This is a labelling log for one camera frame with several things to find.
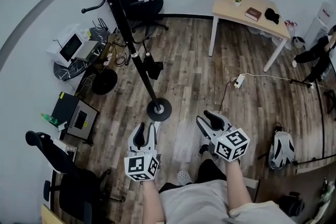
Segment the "baseboard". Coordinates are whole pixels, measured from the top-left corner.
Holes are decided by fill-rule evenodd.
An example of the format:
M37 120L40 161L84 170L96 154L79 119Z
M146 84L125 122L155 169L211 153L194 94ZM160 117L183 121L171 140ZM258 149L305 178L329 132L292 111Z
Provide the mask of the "baseboard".
M213 20L213 16L208 15L197 15L197 14L178 14L178 13L160 13L159 17L162 18L192 18L192 19L205 19L205 20Z

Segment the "person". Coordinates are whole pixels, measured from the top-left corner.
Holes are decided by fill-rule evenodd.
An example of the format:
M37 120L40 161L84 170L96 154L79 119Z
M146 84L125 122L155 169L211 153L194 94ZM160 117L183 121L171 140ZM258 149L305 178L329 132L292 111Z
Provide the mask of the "person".
M330 63L329 52L335 47L335 43L336 25L334 25L325 36L321 37L310 50L296 55L292 66L295 68L298 63L310 62L320 58L307 77L309 82L314 82L328 67Z
M186 171L177 175L180 186L158 191L153 180L143 182L143 224L294 223L272 201L252 203L239 162L226 162L225 176L208 152L209 139L202 136L201 145L195 183Z

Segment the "white shirt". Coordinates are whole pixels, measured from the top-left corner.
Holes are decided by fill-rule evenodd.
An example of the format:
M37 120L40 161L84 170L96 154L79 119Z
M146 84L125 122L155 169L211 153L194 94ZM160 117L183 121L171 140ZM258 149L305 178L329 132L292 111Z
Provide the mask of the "white shirt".
M272 201L245 204L228 211L223 180L166 190L160 196L167 224L294 224Z

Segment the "wooden floor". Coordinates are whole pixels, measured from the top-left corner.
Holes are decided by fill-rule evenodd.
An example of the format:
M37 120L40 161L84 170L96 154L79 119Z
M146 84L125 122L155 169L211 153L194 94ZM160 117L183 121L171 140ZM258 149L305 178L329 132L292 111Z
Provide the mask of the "wooden floor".
M176 183L180 167L187 169L195 178L200 157L197 154L200 132L196 126L197 115L203 111L218 111L226 83L240 73L265 74L263 67L275 50L270 39L252 35L246 26L227 21L219 22L215 51L208 57L212 21L203 19L167 18L169 31L158 28L147 43L155 61L164 62L164 70L154 81L158 97L168 99L173 108L171 117L160 127L157 151L162 154L161 169L156 177L158 187L166 182ZM138 30L135 37L140 39ZM291 66L297 49L283 49L267 75L303 79L310 72L310 65ZM131 182L124 175L123 158L127 154L127 138L133 128L150 119L146 114L149 96L134 64L116 68L118 84L107 95L92 93L90 87L82 97L101 112L94 128L94 145L68 141L79 145L76 164L90 169L97 175L112 167L107 188L111 196L125 196L126 202L108 204L109 218L117 223L141 223L142 194L139 183ZM335 88L336 79L331 70L321 85ZM325 89L320 88L325 124L325 155L336 153L335 112L326 115ZM288 166L281 171L270 172L265 159L257 157L269 149L272 130L280 122L294 140L296 160L307 161L322 157L322 123L316 89L269 77L246 76L240 89L230 84L226 91L222 113L250 137L248 153L241 159L244 176L254 179L288 176L296 167ZM300 165L319 167L336 158ZM72 218L57 214L67 223Z

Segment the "black office chair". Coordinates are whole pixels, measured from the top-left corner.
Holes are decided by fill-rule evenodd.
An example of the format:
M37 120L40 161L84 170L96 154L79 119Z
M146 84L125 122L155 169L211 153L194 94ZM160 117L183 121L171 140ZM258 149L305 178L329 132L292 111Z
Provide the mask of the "black office chair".
M61 184L51 187L49 181L44 184L44 199L49 201L49 193L59 190L59 207L84 224L114 223L106 218L101 210L103 202L112 199L104 195L100 185L111 170L105 171L98 178L92 171L78 168L72 159L50 139L45 133L28 131L26 141L30 146L37 146L52 166L64 173Z
M157 15L163 7L163 0L149 0L147 2L144 0L122 0L121 5L128 20L141 21L132 28L133 33L135 29L146 26L145 36L147 36L148 28L151 25L161 26L164 27L165 30L169 30L166 25L155 21L158 19Z

